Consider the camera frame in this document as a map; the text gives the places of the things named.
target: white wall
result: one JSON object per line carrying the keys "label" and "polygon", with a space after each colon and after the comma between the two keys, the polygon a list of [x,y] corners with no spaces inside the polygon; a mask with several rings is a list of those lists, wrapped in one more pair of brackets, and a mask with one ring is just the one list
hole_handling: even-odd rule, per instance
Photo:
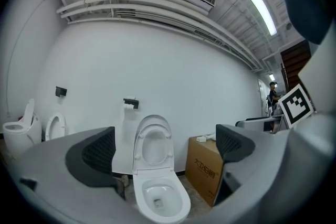
{"label": "white wall", "polygon": [[60,6],[60,0],[9,0],[0,32],[1,128],[22,116],[28,100],[36,98],[48,52],[66,26],[56,14]]}
{"label": "white wall", "polygon": [[[68,89],[67,96],[56,97],[56,86]],[[140,100],[139,110],[125,115],[126,96]],[[37,109],[44,129],[55,111],[70,133],[115,126],[112,168],[125,174],[132,173],[135,131],[147,115],[169,122],[178,172],[185,169],[189,137],[261,114],[258,79],[239,60],[186,36],[121,22],[62,32],[40,78]]]}

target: cardboard box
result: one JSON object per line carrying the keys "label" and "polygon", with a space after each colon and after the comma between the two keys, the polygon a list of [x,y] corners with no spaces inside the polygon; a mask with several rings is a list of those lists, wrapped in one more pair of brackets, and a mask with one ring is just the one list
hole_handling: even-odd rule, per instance
{"label": "cardboard box", "polygon": [[222,169],[223,160],[215,141],[200,143],[196,137],[189,139],[185,176],[211,207],[222,179]]}

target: floor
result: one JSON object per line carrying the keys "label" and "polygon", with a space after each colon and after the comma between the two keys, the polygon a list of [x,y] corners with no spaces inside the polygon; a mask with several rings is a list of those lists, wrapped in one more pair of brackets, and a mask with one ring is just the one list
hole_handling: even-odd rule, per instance
{"label": "floor", "polygon": [[[206,203],[206,201],[198,194],[198,192],[193,188],[188,179],[185,176],[179,176],[179,180],[186,189],[191,202],[191,209],[187,218],[194,218],[197,216],[204,215],[211,211],[211,207]],[[134,193],[133,180],[129,180],[129,186],[125,188],[126,201],[137,208],[136,199]]]}
{"label": "floor", "polygon": [[[0,158],[6,166],[8,166],[14,159],[10,155],[4,139],[0,139]],[[204,215],[211,211],[211,207],[206,203],[206,201],[198,194],[198,192],[193,188],[188,179],[185,176],[179,176],[179,180],[186,189],[191,202],[191,209],[187,218],[194,218],[197,216]],[[126,201],[137,208],[136,199],[134,193],[133,180],[129,180],[128,187],[125,188]]]}

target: white toilet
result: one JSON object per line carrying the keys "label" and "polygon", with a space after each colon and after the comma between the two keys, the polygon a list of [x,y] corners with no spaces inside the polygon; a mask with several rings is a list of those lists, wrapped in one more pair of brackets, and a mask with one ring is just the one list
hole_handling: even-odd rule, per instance
{"label": "white toilet", "polygon": [[18,159],[30,147],[41,143],[42,126],[34,114],[35,101],[30,99],[22,119],[3,125],[4,139],[9,153]]}
{"label": "white toilet", "polygon": [[60,112],[56,112],[48,121],[45,140],[48,141],[66,135],[67,127],[65,124],[65,117]]}
{"label": "white toilet", "polygon": [[181,223],[190,211],[190,198],[174,172],[173,139],[167,121],[157,115],[144,118],[133,150],[136,203],[156,223]]}

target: ceiling light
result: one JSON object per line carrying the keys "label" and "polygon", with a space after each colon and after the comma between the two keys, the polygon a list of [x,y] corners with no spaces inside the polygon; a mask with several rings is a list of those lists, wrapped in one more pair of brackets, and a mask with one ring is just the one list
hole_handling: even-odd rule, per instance
{"label": "ceiling light", "polygon": [[251,1],[256,6],[256,8],[260,12],[262,18],[264,19],[270,35],[271,36],[275,35],[277,33],[277,30],[275,28],[272,17],[270,15],[264,1],[263,0],[251,0]]}

